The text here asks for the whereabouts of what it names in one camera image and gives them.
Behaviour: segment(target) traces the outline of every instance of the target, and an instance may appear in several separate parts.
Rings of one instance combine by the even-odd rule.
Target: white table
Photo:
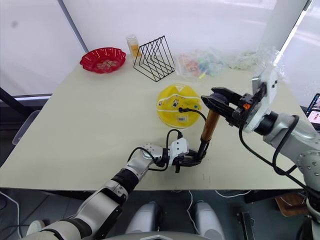
[[[78,65],[52,97],[0,168],[0,187],[42,190],[96,190],[127,162],[131,151],[144,143],[165,146],[168,126],[156,112],[157,96],[168,85],[190,85],[199,95],[211,87],[252,92],[251,74],[227,69],[216,77],[188,81],[175,73],[153,82],[127,61],[110,74],[95,74]],[[279,84],[272,110],[306,119],[285,83]],[[203,105],[205,115],[208,109]],[[200,117],[183,130],[189,147],[198,150],[204,121]],[[262,136],[245,134],[248,144],[271,159],[274,148]],[[292,163],[282,155],[279,165]],[[303,181],[302,174],[293,174]],[[185,189],[296,189],[298,185],[249,153],[240,143],[238,129],[223,117],[213,133],[206,157],[194,167],[148,172],[138,190]]]

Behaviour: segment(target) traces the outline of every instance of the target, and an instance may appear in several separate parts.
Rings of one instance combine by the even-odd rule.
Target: black cable
[[[20,224],[23,225],[25,221],[47,200],[49,195],[47,195],[21,222]],[[12,234],[16,232],[17,227],[12,231],[8,236],[3,238],[2,240],[7,240]]]
[[[129,158],[128,158],[128,162],[130,161],[130,159],[131,159],[132,155],[135,153],[135,151],[137,151],[137,150],[139,150],[139,149],[142,150],[142,151],[144,151],[144,152],[146,152],[146,153],[151,157],[153,163],[154,163],[154,164],[157,164],[155,157],[154,157],[147,149],[145,149],[145,148],[143,148],[143,147],[141,147],[141,146],[136,147],[136,148],[131,152],[131,154],[130,154],[130,156],[129,156]],[[168,164],[167,164],[167,166],[165,166],[165,168],[162,168],[162,169],[149,168],[148,170],[150,170],[150,171],[155,171],[155,172],[163,172],[163,171],[167,170],[167,168],[168,168]]]
[[[0,235],[7,229],[10,229],[10,228],[17,228],[17,227],[29,227],[29,225],[26,225],[26,224],[21,224],[21,225],[11,225],[11,226],[7,226],[5,227],[4,229],[1,229],[0,230]]]
[[[206,116],[205,116],[205,115],[203,115],[203,113],[202,113],[202,112],[200,112],[200,111],[198,111],[198,110],[195,110],[195,109],[182,108],[182,107],[180,107],[180,108],[179,108],[179,112],[180,112],[180,113],[194,112],[194,113],[200,114],[204,121],[206,121],[206,120],[207,120]]]
[[[143,147],[141,147],[141,146],[137,146],[135,149],[133,149],[133,151],[131,152],[131,154],[130,154],[127,162],[130,161],[130,159],[132,158],[132,155],[133,155],[137,150],[139,150],[139,149],[142,150],[142,151],[144,151],[144,152],[146,152],[146,153],[151,157],[151,159],[152,159],[152,161],[153,161],[154,164],[157,163],[155,157],[154,157],[147,149],[145,149],[145,148],[143,148]]]
[[[278,154],[280,153],[282,147],[285,145],[285,143],[287,142],[288,138],[290,137],[292,131],[295,129],[295,127],[297,126],[298,122],[299,122],[299,116],[297,115],[293,115],[294,117],[294,120],[292,122],[292,124],[289,126],[288,130],[286,131],[285,135],[283,136],[282,140],[280,141],[279,145],[277,146],[277,148],[275,149],[274,151],[274,154],[273,154],[273,157],[272,157],[272,166],[273,166],[273,169],[274,171],[283,176],[285,175],[283,172],[279,171],[278,168],[277,168],[277,157],[278,157]],[[294,165],[293,167],[291,167],[287,173],[292,173],[295,169],[297,168],[296,165]]]
[[[166,134],[166,141],[165,141],[165,149],[166,149],[167,155],[168,155],[168,150],[169,150],[169,136],[170,136],[170,133],[172,133],[172,132],[177,132],[178,133],[178,139],[182,138],[182,132],[179,131],[178,129],[174,128],[174,129],[171,129],[170,131],[168,131],[168,133]],[[168,169],[168,166],[169,166],[169,163],[166,162],[165,163],[165,167],[162,168],[162,169],[149,168],[149,170],[156,171],[156,172],[164,172],[165,170]]]
[[[239,127],[239,139],[240,142],[242,143],[242,145],[249,151],[251,152],[253,155],[255,155],[257,158],[261,159],[262,161],[264,161],[266,164],[270,165],[271,167],[273,167],[272,162],[268,161],[267,159],[265,159],[263,156],[259,155],[258,153],[256,153],[254,150],[252,150],[244,141],[243,138],[243,129],[244,129],[244,125],[242,124]],[[291,179],[292,181],[294,181],[296,184],[298,184],[300,187],[302,187],[303,189],[305,189],[306,191],[311,191],[310,188],[308,188],[307,186],[305,186],[302,182],[300,182],[299,180],[297,180],[295,177],[291,176],[289,171],[292,169],[289,169],[289,171],[284,171],[283,169],[281,169],[280,167],[276,166],[277,172],[283,173],[284,176],[288,177],[289,179]]]

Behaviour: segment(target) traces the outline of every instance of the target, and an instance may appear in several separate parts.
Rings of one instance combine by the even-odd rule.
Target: wooden handle
[[[217,126],[219,116],[219,113],[209,110],[201,135],[202,140],[210,141],[212,134],[214,133],[214,130]]]

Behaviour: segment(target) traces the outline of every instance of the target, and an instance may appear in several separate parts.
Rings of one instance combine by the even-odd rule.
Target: white cable
[[[292,204],[291,204],[291,203],[288,203],[286,200],[284,200],[282,196],[281,196],[280,198],[281,198],[281,200],[284,201],[286,204],[288,204],[289,206],[292,206]]]
[[[284,200],[284,198],[281,196],[280,197],[282,201],[284,201],[286,204],[288,204],[289,206],[293,206],[291,203],[287,202],[286,200]]]
[[[190,210],[190,208],[191,208],[191,206],[192,206],[192,203],[194,202],[194,196],[192,195],[192,193],[191,193],[190,190],[189,190],[189,193],[190,193],[190,196],[191,196],[191,202],[190,202],[190,205],[189,205],[188,209],[186,210],[186,213],[188,214],[189,219],[191,220],[191,222],[192,222],[192,224],[193,224],[193,227],[194,227],[196,233],[199,234],[199,230],[198,230],[198,228],[197,228],[197,226],[196,226],[196,223],[195,223],[195,221],[192,219],[192,217],[191,217],[191,215],[190,215],[190,212],[189,212],[189,210]]]
[[[221,193],[219,193],[217,190],[214,190],[219,196],[223,197],[223,198],[226,198],[226,199],[230,199],[230,198],[234,198],[234,197],[238,197],[238,196],[243,196],[243,195],[246,195],[248,193],[250,193],[252,190],[249,190],[245,193],[239,193],[237,195],[233,195],[233,196],[225,196],[225,195],[222,195]]]
[[[3,196],[5,196],[7,199],[9,199],[10,201],[12,201],[13,203],[15,203],[16,205],[16,209],[17,209],[17,218],[16,218],[16,222],[17,222],[17,228],[16,231],[18,232],[19,238],[22,239],[22,235],[21,235],[21,231],[20,231],[20,207],[19,207],[19,203],[16,202],[15,200],[13,200],[11,197],[9,197],[8,195],[4,194],[3,192],[0,191],[0,194],[2,194]]]

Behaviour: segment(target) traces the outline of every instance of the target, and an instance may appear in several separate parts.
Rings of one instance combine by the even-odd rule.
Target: white wall
[[[13,96],[52,93],[84,54],[57,0],[0,5],[0,86]]]
[[[288,85],[302,106],[320,93],[320,0],[312,4],[284,51]]]
[[[277,0],[64,0],[64,3],[89,50],[117,47],[129,53],[126,36],[135,34],[140,44],[165,35],[172,52],[207,47],[231,52],[259,46]]]

